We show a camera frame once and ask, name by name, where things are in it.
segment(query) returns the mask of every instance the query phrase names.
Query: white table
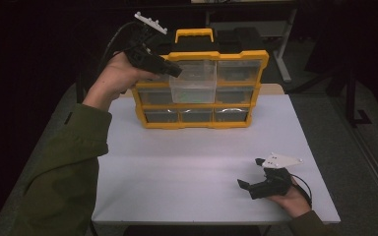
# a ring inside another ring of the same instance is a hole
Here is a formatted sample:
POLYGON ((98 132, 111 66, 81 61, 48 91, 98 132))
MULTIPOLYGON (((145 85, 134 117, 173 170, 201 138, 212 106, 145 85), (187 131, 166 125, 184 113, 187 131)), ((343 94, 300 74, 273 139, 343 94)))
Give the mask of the white table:
POLYGON ((255 158, 272 151, 300 157, 289 172, 312 189, 327 223, 340 218, 288 95, 260 95, 249 128, 144 129, 133 98, 110 109, 109 154, 100 171, 93 222, 102 224, 275 224, 289 220, 276 204, 251 200, 237 179, 265 180, 255 158))

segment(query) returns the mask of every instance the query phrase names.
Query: hand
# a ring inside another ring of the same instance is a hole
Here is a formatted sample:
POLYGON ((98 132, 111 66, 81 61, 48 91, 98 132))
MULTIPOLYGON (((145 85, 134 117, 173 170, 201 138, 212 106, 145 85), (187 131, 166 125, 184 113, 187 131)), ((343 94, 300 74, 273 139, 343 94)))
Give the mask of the hand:
POLYGON ((308 211, 311 211, 311 206, 306 202, 305 198, 294 187, 290 187, 284 196, 274 195, 267 197, 268 200, 277 203, 284 208, 292 218, 297 218, 308 211))
POLYGON ((125 53, 118 53, 108 61, 83 104, 107 111, 121 92, 146 79, 158 79, 158 75, 133 67, 125 53))

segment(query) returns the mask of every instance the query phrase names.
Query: person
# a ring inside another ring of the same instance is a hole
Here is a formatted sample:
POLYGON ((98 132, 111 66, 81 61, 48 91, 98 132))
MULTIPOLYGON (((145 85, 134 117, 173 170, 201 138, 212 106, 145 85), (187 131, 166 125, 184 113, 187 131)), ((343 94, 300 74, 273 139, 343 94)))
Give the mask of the person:
MULTIPOLYGON (((10 235, 85 235, 95 208, 97 158, 108 153, 108 112, 113 100, 136 82, 158 75, 133 67, 124 53, 107 63, 82 104, 49 141, 31 176, 10 235)), ((336 235, 296 189, 272 196, 293 217, 295 235, 336 235)))

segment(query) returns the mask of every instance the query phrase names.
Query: jacket sleeve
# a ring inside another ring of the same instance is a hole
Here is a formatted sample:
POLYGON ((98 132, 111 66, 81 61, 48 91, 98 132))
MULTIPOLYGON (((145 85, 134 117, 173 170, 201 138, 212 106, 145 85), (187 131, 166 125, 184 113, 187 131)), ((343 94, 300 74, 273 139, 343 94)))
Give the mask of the jacket sleeve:
POLYGON ((11 235, 85 235, 95 208, 97 157, 108 152, 111 114, 77 104, 46 145, 11 235))
POLYGON ((295 236, 339 236, 313 210, 293 219, 288 226, 295 236))

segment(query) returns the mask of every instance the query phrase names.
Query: floor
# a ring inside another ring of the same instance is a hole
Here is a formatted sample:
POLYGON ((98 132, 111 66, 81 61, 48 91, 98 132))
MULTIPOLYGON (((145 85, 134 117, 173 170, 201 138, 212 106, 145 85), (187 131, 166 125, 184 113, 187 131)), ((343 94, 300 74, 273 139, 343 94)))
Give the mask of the floor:
MULTIPOLYGON (((274 60, 263 74, 262 83, 278 83, 285 90, 296 88, 316 75, 303 71, 314 43, 292 41, 287 45, 284 60, 292 82, 282 82, 274 60)), ((274 42, 267 44, 274 49, 274 42)), ((356 108, 364 110, 372 124, 352 128, 344 115, 344 95, 329 97, 324 90, 330 79, 290 98, 305 136, 320 168, 342 220, 332 226, 341 235, 378 235, 378 105, 368 88, 357 84, 356 108)), ((25 179, 31 174, 43 144, 64 122, 65 115, 75 103, 75 88, 69 88, 53 113, 41 139, 37 143, 26 168, 0 214, 0 235, 6 235, 17 212, 25 179)), ((95 226, 98 235, 122 235, 122 226, 95 226)), ((291 235, 285 225, 275 225, 269 236, 291 235)))

